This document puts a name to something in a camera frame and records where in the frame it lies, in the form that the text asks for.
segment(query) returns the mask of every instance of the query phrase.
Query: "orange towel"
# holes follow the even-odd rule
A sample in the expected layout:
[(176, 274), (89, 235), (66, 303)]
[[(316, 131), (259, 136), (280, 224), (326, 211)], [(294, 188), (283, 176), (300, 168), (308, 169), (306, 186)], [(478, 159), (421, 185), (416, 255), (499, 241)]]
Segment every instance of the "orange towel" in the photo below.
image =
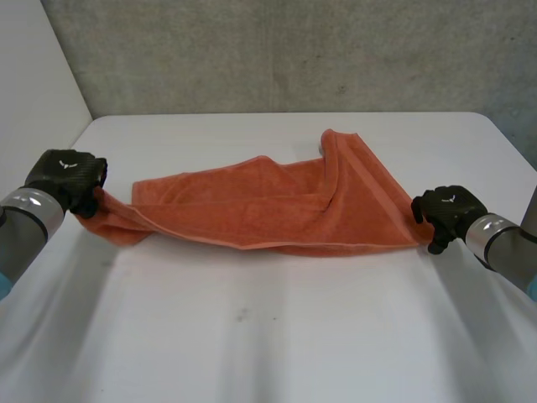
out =
[(133, 184), (133, 204), (96, 190), (99, 212), (79, 218), (119, 245), (151, 233), (237, 249), (342, 256), (432, 239), (410, 198), (357, 136), (326, 130), (323, 158), (280, 165), (259, 156), (216, 170)]

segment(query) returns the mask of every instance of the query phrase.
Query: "gray concrete wall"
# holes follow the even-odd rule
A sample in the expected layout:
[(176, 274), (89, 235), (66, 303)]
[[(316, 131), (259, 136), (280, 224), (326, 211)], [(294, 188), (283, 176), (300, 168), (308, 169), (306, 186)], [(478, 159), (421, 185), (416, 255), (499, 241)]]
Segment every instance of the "gray concrete wall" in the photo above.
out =
[(42, 0), (95, 118), (474, 111), (537, 166), (537, 0)]

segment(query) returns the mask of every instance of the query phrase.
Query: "gray robot arm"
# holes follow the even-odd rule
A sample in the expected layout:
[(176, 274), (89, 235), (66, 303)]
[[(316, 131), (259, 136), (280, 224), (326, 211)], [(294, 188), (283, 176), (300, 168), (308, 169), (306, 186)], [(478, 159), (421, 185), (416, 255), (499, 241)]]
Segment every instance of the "gray robot arm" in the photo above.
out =
[(64, 220), (61, 205), (39, 189), (20, 188), (0, 201), (0, 299)]
[(520, 226), (487, 214), (468, 228), (466, 244), (480, 260), (537, 301), (537, 189)]
[(0, 201), (0, 299), (31, 265), (71, 211), (97, 211), (93, 190), (103, 186), (107, 162), (73, 149), (46, 151), (24, 187)]
[(423, 217), (435, 234), (429, 245), (440, 254), (461, 238), (489, 269), (537, 301), (537, 189), (520, 226), (487, 208), (462, 186), (441, 186), (412, 201), (416, 222)]

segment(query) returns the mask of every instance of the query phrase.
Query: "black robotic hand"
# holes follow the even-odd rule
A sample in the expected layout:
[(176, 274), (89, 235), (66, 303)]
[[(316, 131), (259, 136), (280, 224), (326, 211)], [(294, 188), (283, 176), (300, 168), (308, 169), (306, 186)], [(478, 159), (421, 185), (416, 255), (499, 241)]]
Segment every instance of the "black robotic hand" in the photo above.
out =
[(418, 224), (423, 217), (435, 228), (429, 252), (441, 254), (455, 238), (465, 240), (468, 228), (488, 213), (487, 208), (462, 186), (441, 186), (426, 191), (412, 201), (412, 213)]
[(83, 218), (93, 217), (98, 205), (93, 190), (104, 185), (107, 161), (73, 149), (49, 149), (30, 171), (24, 187), (54, 197), (64, 209)]

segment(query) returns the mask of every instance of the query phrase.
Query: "white table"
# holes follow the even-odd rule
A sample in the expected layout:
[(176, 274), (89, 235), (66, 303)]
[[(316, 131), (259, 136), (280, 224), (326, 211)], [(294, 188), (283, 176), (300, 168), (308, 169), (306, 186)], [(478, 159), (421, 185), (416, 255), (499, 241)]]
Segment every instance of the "white table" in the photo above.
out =
[[(460, 184), (520, 222), (537, 173), (473, 113), (109, 117), (76, 149), (106, 188), (358, 132), (411, 195)], [(537, 308), (454, 243), (355, 258), (154, 235), (117, 249), (73, 217), (0, 304), (0, 401), (535, 402)]]

